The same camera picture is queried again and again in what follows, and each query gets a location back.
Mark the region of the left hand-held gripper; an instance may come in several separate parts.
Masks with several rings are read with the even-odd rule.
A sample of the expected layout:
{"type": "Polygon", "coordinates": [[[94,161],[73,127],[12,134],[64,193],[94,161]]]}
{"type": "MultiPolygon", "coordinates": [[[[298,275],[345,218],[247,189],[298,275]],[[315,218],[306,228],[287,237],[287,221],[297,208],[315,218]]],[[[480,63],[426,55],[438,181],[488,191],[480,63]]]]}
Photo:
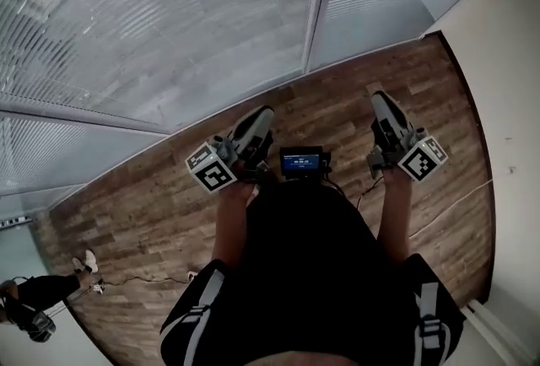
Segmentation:
{"type": "Polygon", "coordinates": [[[186,159],[189,174],[209,194],[236,181],[260,183],[268,170],[273,118],[274,110],[269,105],[249,111],[234,124],[230,138],[214,136],[186,159]]]}

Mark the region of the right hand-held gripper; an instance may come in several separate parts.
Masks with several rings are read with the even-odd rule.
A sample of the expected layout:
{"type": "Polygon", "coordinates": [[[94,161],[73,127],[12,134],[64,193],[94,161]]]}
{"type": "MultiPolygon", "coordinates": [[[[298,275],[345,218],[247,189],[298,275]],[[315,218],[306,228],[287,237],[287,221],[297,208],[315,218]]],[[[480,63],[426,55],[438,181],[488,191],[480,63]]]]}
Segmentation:
{"type": "Polygon", "coordinates": [[[429,178],[447,160],[448,154],[434,136],[413,123],[398,103],[385,91],[370,96],[375,119],[370,128],[375,147],[366,160],[372,177],[377,171],[399,167],[414,182],[429,178]]]}

